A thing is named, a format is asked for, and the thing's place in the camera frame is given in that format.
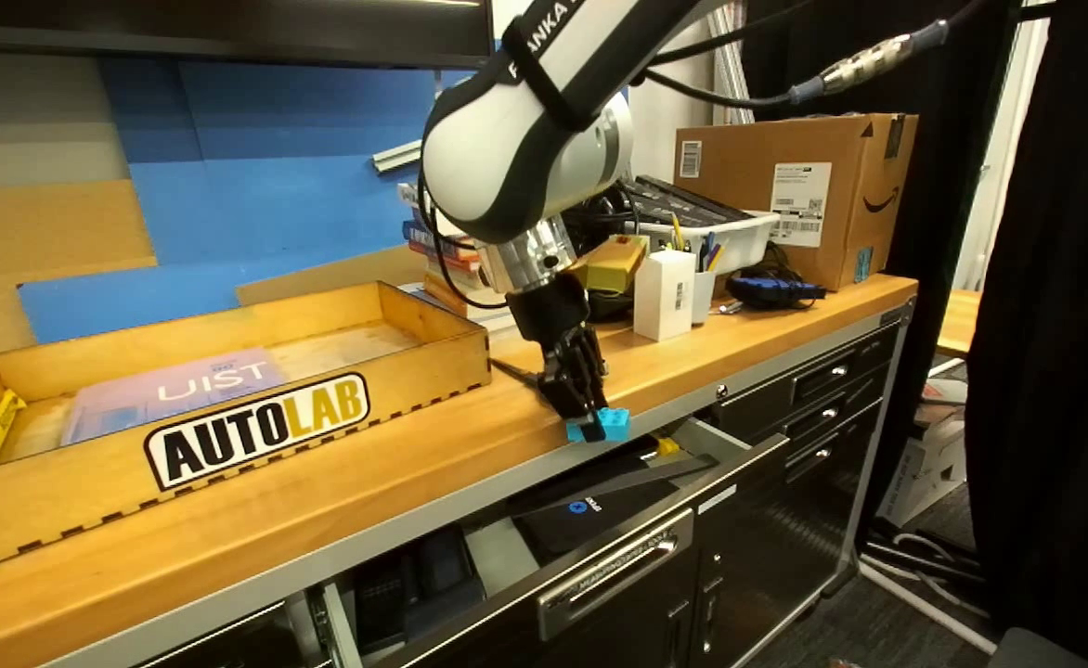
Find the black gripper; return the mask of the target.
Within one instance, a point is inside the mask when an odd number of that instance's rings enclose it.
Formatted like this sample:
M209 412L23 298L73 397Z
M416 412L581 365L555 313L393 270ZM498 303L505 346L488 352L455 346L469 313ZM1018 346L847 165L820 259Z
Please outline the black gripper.
M510 313L518 329L542 350L542 400L560 418L584 418L588 412L604 408L604 368L581 278L560 270L551 287L510 293Z

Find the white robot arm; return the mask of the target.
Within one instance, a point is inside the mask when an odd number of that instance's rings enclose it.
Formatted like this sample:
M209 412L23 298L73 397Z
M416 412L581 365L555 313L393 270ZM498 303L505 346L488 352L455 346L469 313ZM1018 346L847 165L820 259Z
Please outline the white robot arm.
M625 86L713 3L531 0L424 121L424 198L494 259L560 418L594 421L604 408L604 358L560 215L627 173Z

